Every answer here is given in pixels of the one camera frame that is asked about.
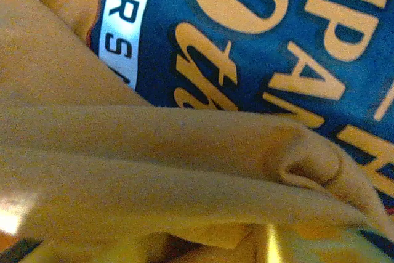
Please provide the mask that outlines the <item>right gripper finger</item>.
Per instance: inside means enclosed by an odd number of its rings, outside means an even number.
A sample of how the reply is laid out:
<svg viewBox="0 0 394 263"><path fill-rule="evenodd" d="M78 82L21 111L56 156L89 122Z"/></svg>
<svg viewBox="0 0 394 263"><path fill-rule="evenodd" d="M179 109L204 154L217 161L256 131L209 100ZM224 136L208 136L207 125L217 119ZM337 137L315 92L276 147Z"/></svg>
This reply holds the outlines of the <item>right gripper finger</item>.
<svg viewBox="0 0 394 263"><path fill-rule="evenodd" d="M42 240L34 238L22 238L5 251L1 252L1 263L17 263L20 262L29 253L35 250Z"/></svg>

